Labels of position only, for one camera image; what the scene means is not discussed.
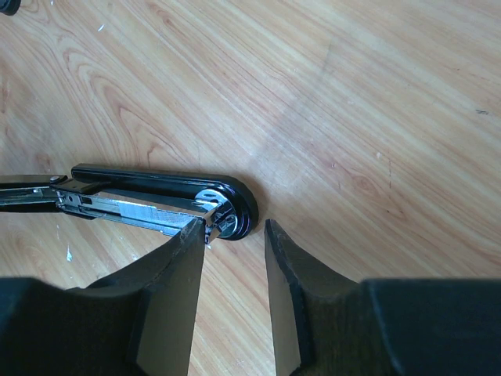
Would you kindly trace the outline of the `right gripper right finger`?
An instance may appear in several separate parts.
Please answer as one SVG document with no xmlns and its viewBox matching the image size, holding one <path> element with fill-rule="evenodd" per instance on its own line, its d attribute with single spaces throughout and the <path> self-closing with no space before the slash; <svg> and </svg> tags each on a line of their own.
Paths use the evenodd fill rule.
<svg viewBox="0 0 501 376">
<path fill-rule="evenodd" d="M 354 282 L 265 224 L 279 375 L 497 375 L 497 279 Z"/>
</svg>

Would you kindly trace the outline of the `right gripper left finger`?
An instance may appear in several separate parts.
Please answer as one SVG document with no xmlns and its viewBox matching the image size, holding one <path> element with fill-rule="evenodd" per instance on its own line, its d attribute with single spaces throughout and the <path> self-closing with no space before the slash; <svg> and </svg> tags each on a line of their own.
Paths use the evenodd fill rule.
<svg viewBox="0 0 501 376">
<path fill-rule="evenodd" d="M 2 279 L 2 374 L 187 374 L 204 249 L 194 219 L 85 288 Z"/>
</svg>

